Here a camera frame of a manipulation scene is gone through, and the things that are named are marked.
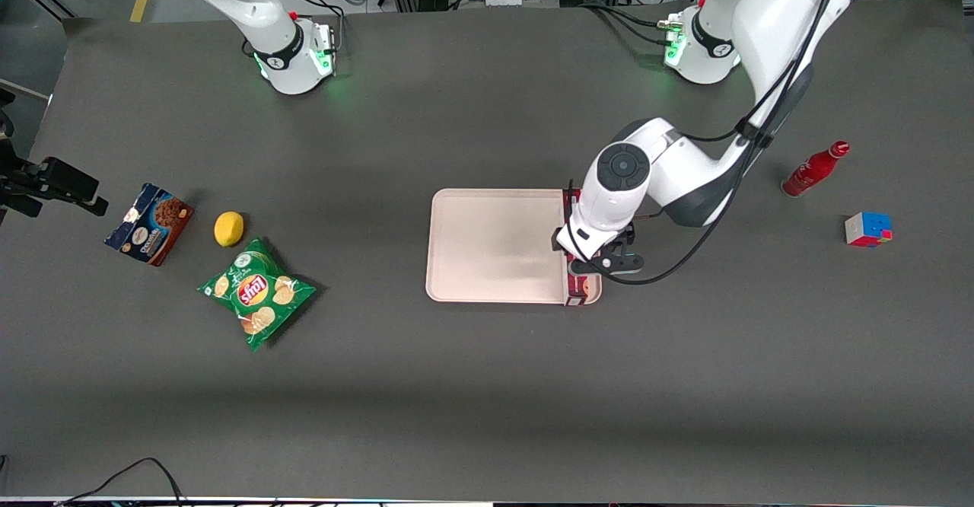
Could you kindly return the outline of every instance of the bottle cap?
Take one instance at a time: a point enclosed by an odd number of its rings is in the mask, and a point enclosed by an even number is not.
[[[835,157],[836,159],[845,157],[846,153],[849,153],[849,144],[847,142],[842,142],[842,140],[832,143],[832,147],[829,148],[829,155]]]

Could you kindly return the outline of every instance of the green chip bag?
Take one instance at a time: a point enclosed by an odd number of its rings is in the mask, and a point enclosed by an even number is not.
[[[198,288],[237,314],[247,344],[262,343],[314,293],[314,286],[285,275],[260,239],[237,255],[226,271]]]

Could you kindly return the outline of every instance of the red bottle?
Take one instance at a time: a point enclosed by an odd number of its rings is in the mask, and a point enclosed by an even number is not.
[[[845,142],[832,143],[828,151],[815,153],[808,157],[808,160],[801,164],[797,170],[788,177],[781,185],[781,190],[790,197],[801,197],[801,194],[808,188],[825,180],[832,170],[836,167],[839,159],[849,153],[849,144]]]

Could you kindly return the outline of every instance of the beige tray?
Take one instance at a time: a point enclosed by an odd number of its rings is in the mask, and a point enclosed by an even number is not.
[[[564,222],[560,189],[439,191],[429,220],[429,298],[563,305],[568,264],[551,250],[551,235]],[[601,277],[590,278],[587,305],[601,293]]]

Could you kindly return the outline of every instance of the gray table surface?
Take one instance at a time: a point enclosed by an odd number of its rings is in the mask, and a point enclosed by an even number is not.
[[[79,493],[155,455],[191,496],[974,502],[960,0],[853,5],[699,255],[585,310],[429,300],[432,196],[581,180],[640,117],[723,132],[743,71],[692,86],[590,11],[370,14],[336,78],[283,97],[229,22],[68,31],[33,156],[112,206],[0,229],[0,493]],[[835,174],[784,197],[836,139]],[[144,181],[198,212],[161,268],[101,243]],[[212,240],[227,209],[326,286],[257,354],[195,291],[236,253]],[[846,247],[860,211],[895,240]],[[637,247],[660,270],[697,235],[654,220]],[[111,492],[167,487],[146,468]]]

